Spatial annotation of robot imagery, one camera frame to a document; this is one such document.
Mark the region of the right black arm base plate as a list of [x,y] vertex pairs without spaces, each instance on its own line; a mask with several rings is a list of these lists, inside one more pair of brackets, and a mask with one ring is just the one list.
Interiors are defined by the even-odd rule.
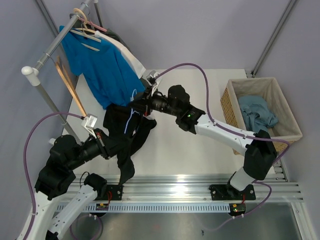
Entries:
[[212,184],[208,187],[213,201],[256,200],[254,186],[249,184],[244,190],[237,190],[227,184]]

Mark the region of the grey-blue t shirt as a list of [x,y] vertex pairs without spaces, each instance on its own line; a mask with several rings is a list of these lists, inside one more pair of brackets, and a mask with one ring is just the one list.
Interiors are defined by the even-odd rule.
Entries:
[[245,95],[238,99],[238,105],[247,131],[265,132],[278,122],[276,115],[269,110],[264,98],[258,95]]

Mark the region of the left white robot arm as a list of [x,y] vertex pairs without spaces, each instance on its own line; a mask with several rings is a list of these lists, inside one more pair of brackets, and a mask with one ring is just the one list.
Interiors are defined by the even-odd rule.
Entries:
[[97,156],[110,157],[108,136],[99,128],[94,129],[82,144],[71,135],[62,135],[49,151],[49,159],[31,187],[32,207],[27,221],[18,236],[20,240],[61,240],[84,208],[95,199],[107,194],[107,180],[91,173],[75,197],[58,215],[57,206],[75,180],[74,170]]

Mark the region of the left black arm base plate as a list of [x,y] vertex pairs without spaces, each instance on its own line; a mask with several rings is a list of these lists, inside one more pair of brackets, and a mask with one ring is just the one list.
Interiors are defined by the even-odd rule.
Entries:
[[99,197],[101,201],[121,201],[123,197],[123,185],[107,184]]

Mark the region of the brown wooden hanger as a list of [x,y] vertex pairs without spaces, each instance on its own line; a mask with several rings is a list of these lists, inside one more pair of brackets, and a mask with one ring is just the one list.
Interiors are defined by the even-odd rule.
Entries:
[[60,78],[62,79],[63,83],[65,84],[65,86],[67,87],[69,93],[71,94],[72,98],[75,100],[76,105],[78,106],[80,113],[83,117],[87,116],[87,113],[81,103],[81,100],[76,92],[76,89],[72,83],[72,80],[65,68],[65,66],[63,65],[60,56],[58,55],[56,58],[56,62],[55,62],[55,67],[56,70],[60,76]]

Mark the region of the black t shirt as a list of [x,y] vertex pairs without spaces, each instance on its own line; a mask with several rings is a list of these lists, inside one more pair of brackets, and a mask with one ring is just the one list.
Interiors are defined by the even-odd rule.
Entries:
[[108,129],[109,137],[124,143],[124,147],[116,155],[117,166],[120,169],[119,185],[123,185],[135,175],[131,156],[141,149],[151,130],[157,126],[154,118],[135,112],[129,122],[127,133],[124,134],[130,111],[130,107],[111,104],[106,108],[103,120],[103,127]]

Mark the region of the bright blue t shirt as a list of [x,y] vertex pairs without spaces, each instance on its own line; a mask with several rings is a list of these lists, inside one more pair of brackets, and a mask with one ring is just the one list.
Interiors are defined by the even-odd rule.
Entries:
[[84,75],[97,102],[106,109],[115,104],[126,106],[134,90],[145,87],[117,47],[69,31],[61,41],[71,72]]

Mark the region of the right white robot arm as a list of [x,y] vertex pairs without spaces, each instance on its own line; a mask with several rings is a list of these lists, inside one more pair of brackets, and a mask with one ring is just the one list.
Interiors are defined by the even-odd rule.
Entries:
[[185,132],[219,141],[242,155],[243,166],[220,190],[223,196],[231,199],[242,197],[254,181],[264,180],[276,160],[277,151],[266,131],[245,131],[213,119],[190,103],[190,95],[181,85],[171,86],[167,95],[148,87],[143,93],[138,93],[129,106],[144,116],[152,111],[175,116],[176,124]]

